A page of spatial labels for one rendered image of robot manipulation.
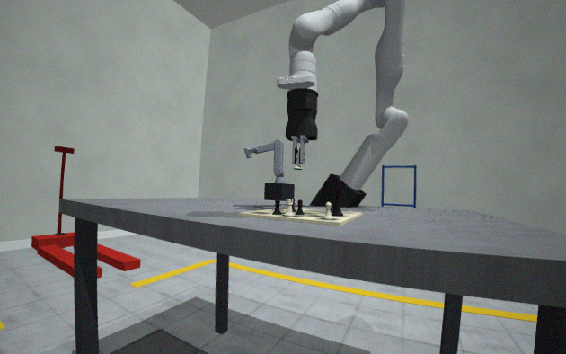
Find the white pawn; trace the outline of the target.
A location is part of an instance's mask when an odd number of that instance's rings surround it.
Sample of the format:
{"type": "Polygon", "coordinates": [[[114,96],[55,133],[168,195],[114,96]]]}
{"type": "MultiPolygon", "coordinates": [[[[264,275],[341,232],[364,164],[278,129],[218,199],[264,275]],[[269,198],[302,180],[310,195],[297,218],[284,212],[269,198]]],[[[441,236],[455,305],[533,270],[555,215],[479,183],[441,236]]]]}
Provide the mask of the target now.
{"type": "Polygon", "coordinates": [[[333,219],[333,217],[331,215],[331,211],[330,211],[331,205],[332,204],[330,202],[326,203],[326,205],[325,205],[326,206],[326,213],[325,213],[325,216],[323,217],[323,219],[333,219]]]}

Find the white chess rook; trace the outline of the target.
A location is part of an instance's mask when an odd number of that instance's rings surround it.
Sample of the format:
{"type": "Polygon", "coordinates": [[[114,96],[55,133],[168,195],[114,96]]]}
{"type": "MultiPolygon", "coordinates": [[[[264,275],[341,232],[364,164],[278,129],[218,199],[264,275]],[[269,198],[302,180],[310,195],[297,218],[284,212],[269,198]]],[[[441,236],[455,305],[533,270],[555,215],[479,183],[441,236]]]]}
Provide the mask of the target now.
{"type": "Polygon", "coordinates": [[[294,213],[292,212],[292,205],[293,205],[293,200],[292,199],[287,199],[287,212],[284,214],[284,216],[286,217],[294,217],[294,213]]]}

